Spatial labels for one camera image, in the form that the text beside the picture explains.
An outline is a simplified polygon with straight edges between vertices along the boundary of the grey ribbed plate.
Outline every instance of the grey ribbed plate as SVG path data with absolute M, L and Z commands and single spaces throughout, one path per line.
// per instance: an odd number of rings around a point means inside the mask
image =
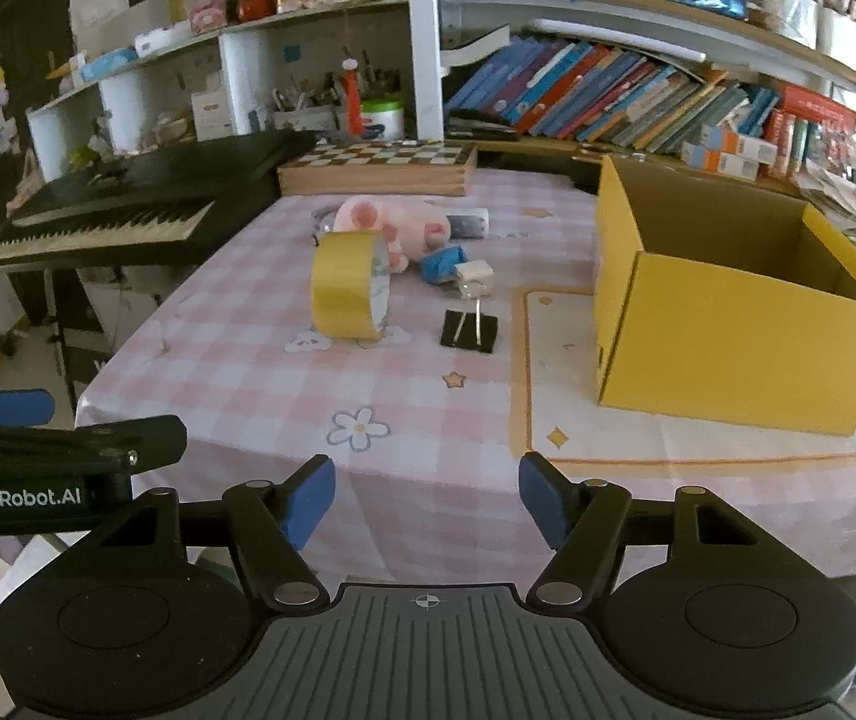
M 17 716 L 44 717 L 30 710 Z M 189 706 L 157 717 L 690 720 L 699 715 L 642 693 L 604 659 L 582 624 L 524 610 L 507 586 L 347 586 L 325 613 L 273 623 L 234 677 Z M 846 720 L 848 715 L 828 704 L 798 717 Z

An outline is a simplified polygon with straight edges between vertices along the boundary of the pink checkered tablecloth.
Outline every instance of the pink checkered tablecloth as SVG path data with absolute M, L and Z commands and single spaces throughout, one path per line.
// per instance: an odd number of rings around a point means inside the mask
M 551 553 L 519 501 L 508 447 L 512 292 L 591 283 L 594 197 L 562 176 L 478 170 L 468 196 L 436 199 L 490 209 L 491 236 L 465 244 L 496 272 L 488 357 L 439 346 L 445 309 L 464 305 L 414 271 L 392 277 L 391 328 L 376 346 L 311 332 L 311 212 L 343 199 L 285 197 L 249 224 L 104 367 L 77 423 L 180 416 L 187 453 L 137 477 L 136 491 L 168 485 L 182 500 L 281 480 L 327 453 L 338 494 L 305 551 L 322 575 L 526 589 Z M 662 499 L 708 485 L 821 570 L 856 573 L 856 461 L 755 467 L 584 476 Z M 629 554 L 626 570 L 649 558 Z

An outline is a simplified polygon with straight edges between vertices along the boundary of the white container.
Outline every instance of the white container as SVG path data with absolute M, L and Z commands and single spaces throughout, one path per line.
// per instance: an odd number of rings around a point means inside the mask
M 188 20 L 160 26 L 151 32 L 144 32 L 134 39 L 134 50 L 138 56 L 148 56 L 171 46 L 180 46 L 191 40 L 191 24 Z
M 278 111 L 272 117 L 276 129 L 318 132 L 337 129 L 335 109 L 331 105 L 316 105 L 299 111 Z
M 383 127 L 376 141 L 403 141 L 405 139 L 405 103 L 401 100 L 364 100 L 362 124 Z
M 226 89 L 191 95 L 191 112 L 194 113 L 194 130 L 199 141 L 212 141 L 234 134 Z

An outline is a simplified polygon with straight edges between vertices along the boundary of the yellow box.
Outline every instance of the yellow box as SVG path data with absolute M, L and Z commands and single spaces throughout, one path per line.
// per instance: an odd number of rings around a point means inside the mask
M 603 406 L 847 436 L 856 248 L 803 200 L 604 157 Z

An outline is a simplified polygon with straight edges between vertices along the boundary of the yellow tape roll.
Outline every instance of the yellow tape roll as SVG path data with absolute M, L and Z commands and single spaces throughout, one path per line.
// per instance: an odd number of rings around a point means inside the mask
M 314 327 L 331 338 L 381 338 L 390 286 L 381 232 L 328 233 L 311 270 Z

